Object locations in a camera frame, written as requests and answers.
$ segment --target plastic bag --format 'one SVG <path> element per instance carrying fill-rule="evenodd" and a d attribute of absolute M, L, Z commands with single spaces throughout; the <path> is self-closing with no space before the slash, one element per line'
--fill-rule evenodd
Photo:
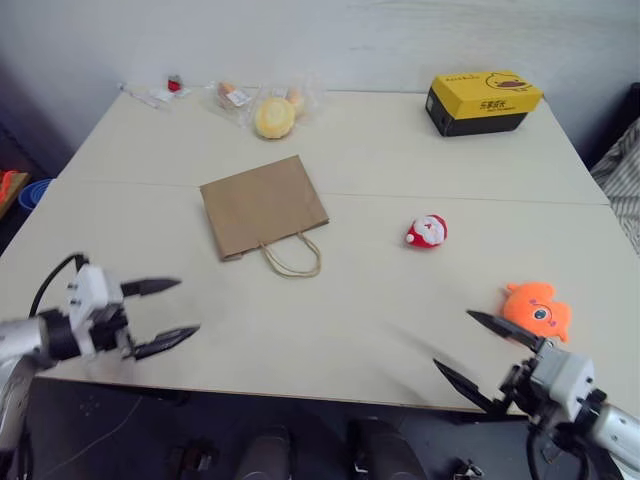
<path fill-rule="evenodd" d="M 211 82 L 204 87 L 204 103 L 208 110 L 235 123 L 239 127 L 251 124 L 251 108 L 255 89 L 230 81 Z"/>
<path fill-rule="evenodd" d="M 254 131 L 269 139 L 285 137 L 296 123 L 313 120 L 323 99 L 324 90 L 312 75 L 263 85 L 251 106 Z"/>

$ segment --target orange plush toy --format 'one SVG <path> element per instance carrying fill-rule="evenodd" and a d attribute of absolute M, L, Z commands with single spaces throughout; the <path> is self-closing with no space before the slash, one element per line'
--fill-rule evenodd
<path fill-rule="evenodd" d="M 555 291 L 551 285 L 510 283 L 507 289 L 510 293 L 502 309 L 504 318 L 536 335 L 558 336 L 565 343 L 569 341 L 571 307 L 552 300 Z"/>

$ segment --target yellow box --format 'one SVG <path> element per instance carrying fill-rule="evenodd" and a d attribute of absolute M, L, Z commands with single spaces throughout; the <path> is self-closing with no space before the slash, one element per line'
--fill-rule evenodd
<path fill-rule="evenodd" d="M 497 132 L 516 128 L 542 95 L 509 70 L 438 75 L 426 109 L 445 136 Z"/>

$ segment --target striped cloth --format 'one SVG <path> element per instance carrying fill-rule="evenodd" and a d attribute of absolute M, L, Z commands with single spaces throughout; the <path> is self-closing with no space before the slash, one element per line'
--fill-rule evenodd
<path fill-rule="evenodd" d="M 591 175 L 605 195 L 640 256 L 640 118 L 591 169 Z"/>

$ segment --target santa claus figurine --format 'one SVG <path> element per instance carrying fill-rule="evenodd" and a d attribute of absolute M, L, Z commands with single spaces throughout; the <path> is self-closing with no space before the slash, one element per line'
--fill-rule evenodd
<path fill-rule="evenodd" d="M 405 240 L 414 247 L 433 248 L 446 238 L 447 224 L 444 219 L 438 215 L 427 215 L 413 222 Z"/>

